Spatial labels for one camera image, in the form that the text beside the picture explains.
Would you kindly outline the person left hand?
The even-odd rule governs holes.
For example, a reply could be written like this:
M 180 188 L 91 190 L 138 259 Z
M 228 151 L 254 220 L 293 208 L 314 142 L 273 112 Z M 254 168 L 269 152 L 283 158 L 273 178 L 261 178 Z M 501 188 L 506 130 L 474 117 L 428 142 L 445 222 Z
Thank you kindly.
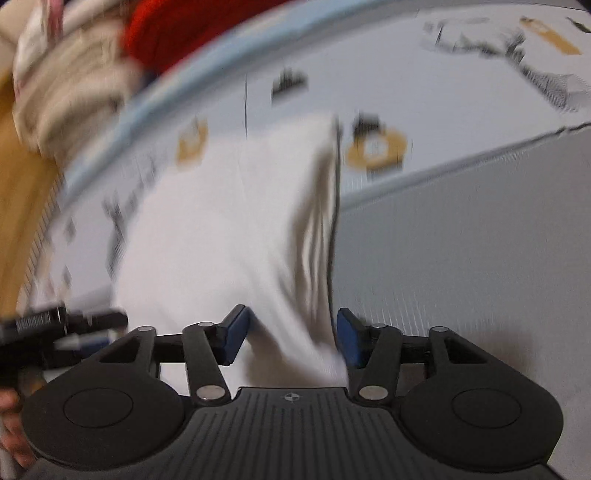
M 1 388 L 1 450 L 21 468 L 27 470 L 36 462 L 35 454 L 27 442 L 21 420 L 23 402 L 46 384 L 39 370 L 28 370 L 20 374 L 20 391 Z

